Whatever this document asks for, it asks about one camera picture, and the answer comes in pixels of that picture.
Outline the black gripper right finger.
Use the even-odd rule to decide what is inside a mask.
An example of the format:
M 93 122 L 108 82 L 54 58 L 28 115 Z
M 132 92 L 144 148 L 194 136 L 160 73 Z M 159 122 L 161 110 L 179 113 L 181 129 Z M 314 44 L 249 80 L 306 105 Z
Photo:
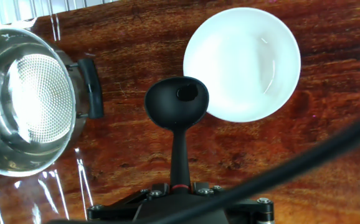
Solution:
M 193 182 L 192 193 L 199 197 L 216 197 L 225 189 L 209 187 L 207 182 Z M 228 208 L 213 213 L 213 223 L 274 224 L 274 204 L 268 198 L 242 199 Z

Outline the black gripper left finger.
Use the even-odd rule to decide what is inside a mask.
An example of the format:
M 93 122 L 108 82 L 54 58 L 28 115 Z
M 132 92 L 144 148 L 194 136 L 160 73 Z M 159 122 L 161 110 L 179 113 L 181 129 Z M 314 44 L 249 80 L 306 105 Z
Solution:
M 150 189 L 142 189 L 111 204 L 96 204 L 87 209 L 87 220 L 134 221 L 146 202 L 167 196 L 170 188 L 167 183 L 153 184 Z

